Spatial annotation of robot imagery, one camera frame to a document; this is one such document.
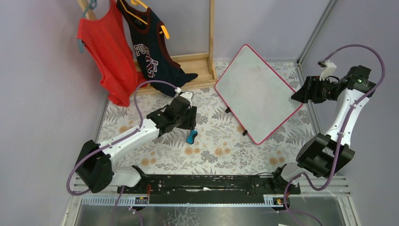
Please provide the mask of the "blue whiteboard eraser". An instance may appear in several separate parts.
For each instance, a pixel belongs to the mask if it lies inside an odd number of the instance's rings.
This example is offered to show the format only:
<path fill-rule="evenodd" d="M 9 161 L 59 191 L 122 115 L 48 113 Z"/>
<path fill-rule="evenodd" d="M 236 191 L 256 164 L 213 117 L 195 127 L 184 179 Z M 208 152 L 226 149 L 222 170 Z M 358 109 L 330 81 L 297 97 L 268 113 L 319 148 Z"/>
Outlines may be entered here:
<path fill-rule="evenodd" d="M 196 130 L 191 130 L 189 135 L 188 135 L 188 137 L 187 137 L 187 139 L 186 139 L 186 142 L 188 144 L 190 144 L 190 145 L 194 144 L 195 143 L 195 138 L 196 138 L 197 135 L 198 135 L 198 132 Z"/>

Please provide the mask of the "pink framed whiteboard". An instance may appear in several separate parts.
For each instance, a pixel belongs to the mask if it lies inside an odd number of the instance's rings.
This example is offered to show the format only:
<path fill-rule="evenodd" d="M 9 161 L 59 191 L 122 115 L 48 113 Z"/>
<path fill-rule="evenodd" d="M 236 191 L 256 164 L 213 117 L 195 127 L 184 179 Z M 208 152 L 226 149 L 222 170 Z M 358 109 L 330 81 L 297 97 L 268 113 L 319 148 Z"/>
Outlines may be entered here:
<path fill-rule="evenodd" d="M 215 90 L 257 145 L 303 106 L 291 99 L 295 90 L 248 44 L 239 49 Z"/>

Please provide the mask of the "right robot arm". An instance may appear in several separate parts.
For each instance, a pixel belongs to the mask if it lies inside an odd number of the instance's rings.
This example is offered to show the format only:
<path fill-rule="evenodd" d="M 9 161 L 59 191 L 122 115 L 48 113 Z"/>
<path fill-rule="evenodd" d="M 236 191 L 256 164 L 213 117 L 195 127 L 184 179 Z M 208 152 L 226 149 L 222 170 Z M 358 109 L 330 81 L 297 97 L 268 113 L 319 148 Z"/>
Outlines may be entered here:
<path fill-rule="evenodd" d="M 375 83 L 368 80 L 371 70 L 361 65 L 353 66 L 344 77 L 334 82 L 329 78 L 336 66 L 329 61 L 322 66 L 321 75 L 308 76 L 291 99 L 304 104 L 336 101 L 335 119 L 325 134 L 318 133 L 305 143 L 294 163 L 275 170 L 271 179 L 273 190 L 282 191 L 306 172 L 330 182 L 332 176 L 355 155 L 350 148 L 351 135 L 359 113 L 374 93 Z"/>

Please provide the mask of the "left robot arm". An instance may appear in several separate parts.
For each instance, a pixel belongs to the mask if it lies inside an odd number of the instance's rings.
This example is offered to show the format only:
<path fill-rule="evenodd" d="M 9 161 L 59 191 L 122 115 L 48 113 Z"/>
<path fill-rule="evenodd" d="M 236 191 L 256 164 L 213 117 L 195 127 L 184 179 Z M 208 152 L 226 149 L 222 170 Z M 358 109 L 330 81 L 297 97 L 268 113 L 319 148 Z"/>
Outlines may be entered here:
<path fill-rule="evenodd" d="M 142 122 L 102 143 L 84 143 L 73 168 L 92 193 L 109 185 L 134 187 L 144 177 L 133 167 L 115 165 L 122 157 L 148 141 L 171 132 L 174 128 L 194 130 L 197 108 L 192 105 L 193 93 L 181 92 L 165 107 L 149 113 Z"/>

